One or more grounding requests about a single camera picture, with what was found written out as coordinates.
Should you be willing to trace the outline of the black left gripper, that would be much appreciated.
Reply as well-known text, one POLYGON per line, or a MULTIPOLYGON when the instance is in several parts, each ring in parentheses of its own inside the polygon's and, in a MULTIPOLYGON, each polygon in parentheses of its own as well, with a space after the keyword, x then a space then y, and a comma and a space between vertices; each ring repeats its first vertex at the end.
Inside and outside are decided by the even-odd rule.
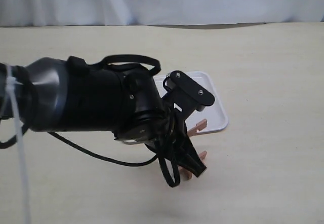
POLYGON ((115 96, 118 119, 115 140, 144 143, 162 158, 170 159, 174 147, 177 164, 200 177, 207 167, 187 136, 185 120, 200 110, 200 96, 187 92, 120 92, 115 96))

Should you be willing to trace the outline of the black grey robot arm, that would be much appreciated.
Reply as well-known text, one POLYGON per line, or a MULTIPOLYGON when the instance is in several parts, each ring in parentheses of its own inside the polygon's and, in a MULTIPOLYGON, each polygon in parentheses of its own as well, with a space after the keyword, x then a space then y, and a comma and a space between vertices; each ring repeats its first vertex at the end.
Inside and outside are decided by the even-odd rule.
POLYGON ((115 140, 143 143, 154 152, 170 186, 184 168, 200 176, 206 166, 196 152, 186 119, 215 102, 214 96, 184 72, 169 73, 160 95, 154 76, 160 62, 122 54, 87 64, 82 58, 41 58, 23 66, 1 65, 1 119, 18 108, 21 132, 109 131, 115 140))

